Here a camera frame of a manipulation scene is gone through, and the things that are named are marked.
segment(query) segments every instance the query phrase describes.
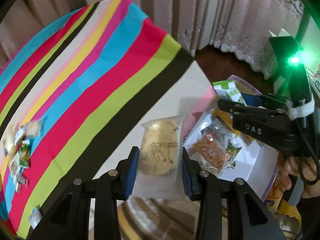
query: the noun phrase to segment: metal screw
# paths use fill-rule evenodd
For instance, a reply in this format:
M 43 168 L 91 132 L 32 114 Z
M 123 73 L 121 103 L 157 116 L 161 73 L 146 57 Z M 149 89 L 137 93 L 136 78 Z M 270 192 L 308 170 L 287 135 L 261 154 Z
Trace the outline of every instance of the metal screw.
M 108 174 L 113 177 L 113 176 L 118 175 L 118 171 L 117 170 L 111 170 L 111 171 L 108 172 Z
M 236 179 L 236 184 L 244 185 L 244 183 L 245 183 L 244 179 L 241 179 L 241 178 Z
M 207 171 L 200 171 L 199 174 L 201 177 L 208 177 L 209 176 L 209 172 L 207 172 Z
M 75 185 L 80 185 L 81 183 L 82 183 L 82 179 L 75 179 L 73 181 L 73 184 L 75 184 Z

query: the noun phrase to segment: white zip tie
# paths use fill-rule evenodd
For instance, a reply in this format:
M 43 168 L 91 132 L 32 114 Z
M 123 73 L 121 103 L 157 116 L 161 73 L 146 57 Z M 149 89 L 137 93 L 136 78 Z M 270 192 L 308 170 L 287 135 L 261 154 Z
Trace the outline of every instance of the white zip tie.
M 288 116 L 292 121 L 296 118 L 306 117 L 315 111 L 315 101 L 313 99 L 313 94 L 311 94 L 311 101 L 298 107 L 292 107 L 292 101 L 287 101 L 288 106 Z

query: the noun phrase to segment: green stripe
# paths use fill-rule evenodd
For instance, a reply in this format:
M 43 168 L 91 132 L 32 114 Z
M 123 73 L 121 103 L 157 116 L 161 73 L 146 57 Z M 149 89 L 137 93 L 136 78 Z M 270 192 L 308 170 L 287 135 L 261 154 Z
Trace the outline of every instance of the green stripe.
M 4 109 L 0 113 L 0 124 L 2 124 L 4 118 L 8 114 L 10 108 L 17 100 L 18 96 L 22 93 L 25 87 L 29 84 L 36 73 L 43 67 L 43 65 L 50 59 L 52 54 L 61 46 L 61 44 L 68 38 L 68 36 L 81 24 L 81 22 L 86 18 L 94 4 L 90 5 L 85 13 L 76 21 L 76 23 L 70 28 L 70 30 L 64 35 L 61 40 L 39 61 L 39 63 L 30 71 L 30 73 L 21 82 L 15 92 L 12 94 L 8 102 L 5 104 Z
M 28 217 L 32 213 L 32 209 L 36 205 L 44 203 L 58 184 L 59 179 L 69 171 L 99 131 L 131 98 L 166 68 L 180 48 L 181 46 L 171 36 L 166 35 L 158 51 L 147 64 L 115 90 L 86 118 L 58 156 L 51 162 L 31 193 L 17 232 L 19 236 L 25 237 L 28 233 L 30 226 Z

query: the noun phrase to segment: curtain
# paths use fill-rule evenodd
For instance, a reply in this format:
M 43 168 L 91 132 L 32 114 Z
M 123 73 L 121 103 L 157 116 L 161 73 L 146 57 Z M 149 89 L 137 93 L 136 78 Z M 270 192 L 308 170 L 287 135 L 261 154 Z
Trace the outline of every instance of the curtain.
M 0 24 L 0 69 L 42 28 L 101 0 L 17 0 Z M 295 36 L 303 13 L 299 0 L 132 0 L 194 56 L 210 44 L 234 52 L 269 78 L 275 67 L 269 30 Z
M 269 31 L 278 35 L 284 28 L 295 37 L 303 9 L 300 0 L 219 0 L 210 44 L 234 52 L 268 79 L 276 69 Z

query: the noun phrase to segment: wooden floor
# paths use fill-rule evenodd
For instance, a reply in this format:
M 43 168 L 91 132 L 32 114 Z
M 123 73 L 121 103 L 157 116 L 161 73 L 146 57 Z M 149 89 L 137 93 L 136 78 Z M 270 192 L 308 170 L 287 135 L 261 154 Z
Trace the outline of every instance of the wooden floor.
M 236 75 L 262 94 L 273 93 L 273 84 L 264 80 L 262 73 L 254 72 L 248 63 L 238 60 L 234 53 L 224 53 L 207 46 L 197 52 L 195 60 L 211 82 L 226 80 L 229 76 Z

